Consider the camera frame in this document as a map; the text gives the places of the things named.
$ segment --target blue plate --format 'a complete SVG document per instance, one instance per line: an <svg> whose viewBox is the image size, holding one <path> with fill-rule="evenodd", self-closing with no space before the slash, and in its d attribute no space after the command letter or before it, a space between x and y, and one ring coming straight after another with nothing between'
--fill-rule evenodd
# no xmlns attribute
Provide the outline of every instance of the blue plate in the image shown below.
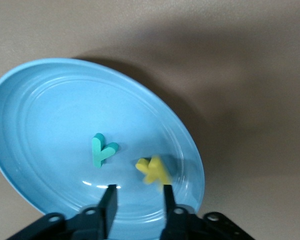
<svg viewBox="0 0 300 240"><path fill-rule="evenodd" d="M92 138L102 133L119 151L101 168ZM177 203L198 210L204 170L189 132L147 88L108 67L66 58L22 64L0 79L0 170L44 214L70 218L117 184L110 239L157 239L164 197L145 185L135 164L160 155L173 177Z"/></svg>

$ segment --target plate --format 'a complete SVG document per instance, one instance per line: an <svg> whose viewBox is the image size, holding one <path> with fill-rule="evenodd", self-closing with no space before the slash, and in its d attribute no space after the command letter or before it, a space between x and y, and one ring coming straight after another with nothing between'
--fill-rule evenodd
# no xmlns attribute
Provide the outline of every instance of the plate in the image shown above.
<svg viewBox="0 0 300 240"><path fill-rule="evenodd" d="M94 167L92 138L102 133L118 152ZM154 93L108 67L78 59L24 63L0 79L0 170L43 214L71 218L117 184L118 211L109 238L157 239L164 197L143 183L139 158L160 155L176 202L199 209L204 170L176 114Z"/></svg>

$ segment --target beige surface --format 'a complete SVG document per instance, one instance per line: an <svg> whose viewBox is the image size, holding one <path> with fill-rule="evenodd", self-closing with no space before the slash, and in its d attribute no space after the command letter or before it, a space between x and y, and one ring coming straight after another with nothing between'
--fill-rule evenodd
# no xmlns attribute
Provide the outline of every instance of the beige surface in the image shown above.
<svg viewBox="0 0 300 240"><path fill-rule="evenodd" d="M1 0L0 76L46 57L112 67L171 106L204 162L200 214L300 240L300 0ZM0 240L40 216L0 173Z"/></svg>

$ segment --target yellow letter x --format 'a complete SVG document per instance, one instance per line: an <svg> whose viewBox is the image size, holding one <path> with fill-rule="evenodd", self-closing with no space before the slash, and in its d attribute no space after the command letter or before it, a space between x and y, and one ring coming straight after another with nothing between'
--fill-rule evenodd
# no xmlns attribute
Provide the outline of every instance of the yellow letter x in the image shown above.
<svg viewBox="0 0 300 240"><path fill-rule="evenodd" d="M159 180L161 185L171 185L171 177L159 156L152 156L150 161L140 158L135 167L145 174L144 183L152 184Z"/></svg>

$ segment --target teal toy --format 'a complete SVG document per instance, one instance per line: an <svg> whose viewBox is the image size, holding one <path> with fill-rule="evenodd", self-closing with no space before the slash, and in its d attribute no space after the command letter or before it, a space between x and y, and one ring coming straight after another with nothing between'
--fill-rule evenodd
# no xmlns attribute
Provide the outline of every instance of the teal toy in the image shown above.
<svg viewBox="0 0 300 240"><path fill-rule="evenodd" d="M93 165L97 168L101 168L105 159L113 156L119 149L119 145L116 142L111 142L105 145L105 136L101 133L97 133L92 138L92 158Z"/></svg>

